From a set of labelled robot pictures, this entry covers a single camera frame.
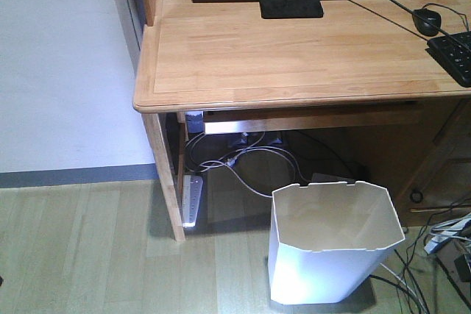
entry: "power strip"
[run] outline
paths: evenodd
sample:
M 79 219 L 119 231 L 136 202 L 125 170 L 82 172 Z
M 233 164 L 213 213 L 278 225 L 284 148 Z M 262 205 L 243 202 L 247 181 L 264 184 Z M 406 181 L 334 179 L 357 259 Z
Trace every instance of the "power strip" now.
M 186 228 L 196 225 L 199 200 L 203 188 L 203 178 L 186 174 L 183 177 L 182 217 Z
M 468 213 L 465 218 L 458 221 L 454 225 L 448 227 L 447 231 L 440 232 L 440 235 L 434 236 L 432 239 L 428 241 L 425 245 L 424 250 L 427 254 L 433 254 L 440 250 L 454 235 L 458 235 L 463 228 L 465 228 L 468 223 L 471 222 L 471 213 Z

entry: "wall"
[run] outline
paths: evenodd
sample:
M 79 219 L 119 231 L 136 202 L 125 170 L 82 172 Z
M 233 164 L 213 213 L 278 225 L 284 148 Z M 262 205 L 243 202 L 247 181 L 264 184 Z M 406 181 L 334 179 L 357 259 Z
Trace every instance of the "wall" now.
M 0 4 L 0 173 L 152 163 L 115 0 Z

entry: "wastebasket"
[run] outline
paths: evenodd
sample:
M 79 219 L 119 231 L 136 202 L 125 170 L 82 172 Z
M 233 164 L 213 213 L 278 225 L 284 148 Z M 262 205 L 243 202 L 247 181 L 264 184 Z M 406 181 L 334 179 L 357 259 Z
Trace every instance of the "wastebasket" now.
M 272 195 L 269 281 L 272 300 L 281 304 L 345 299 L 404 240 L 380 186 L 295 184 Z

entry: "baseboard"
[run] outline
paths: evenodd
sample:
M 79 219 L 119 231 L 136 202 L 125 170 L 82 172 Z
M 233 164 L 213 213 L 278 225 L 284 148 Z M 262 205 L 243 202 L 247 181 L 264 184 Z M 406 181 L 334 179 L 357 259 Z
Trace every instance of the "baseboard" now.
M 157 179 L 155 164 L 0 173 L 0 188 Z

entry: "black keyboard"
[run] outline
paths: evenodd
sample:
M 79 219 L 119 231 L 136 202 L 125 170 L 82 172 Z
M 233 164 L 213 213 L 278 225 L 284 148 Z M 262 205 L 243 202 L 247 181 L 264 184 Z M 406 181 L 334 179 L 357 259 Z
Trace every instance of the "black keyboard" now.
M 435 37 L 427 41 L 428 53 L 452 76 L 461 86 L 471 87 L 471 32 L 451 35 L 467 46 L 460 46 L 447 36 Z

